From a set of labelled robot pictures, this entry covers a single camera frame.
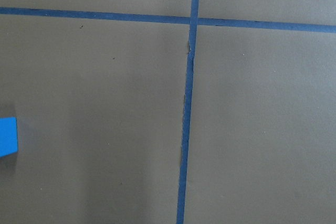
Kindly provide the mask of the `blue wooden block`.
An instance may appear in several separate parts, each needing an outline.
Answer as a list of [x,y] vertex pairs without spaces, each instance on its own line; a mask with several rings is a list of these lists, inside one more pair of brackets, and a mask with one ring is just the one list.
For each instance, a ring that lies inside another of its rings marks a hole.
[[1,118],[0,157],[18,152],[17,120],[15,117]]

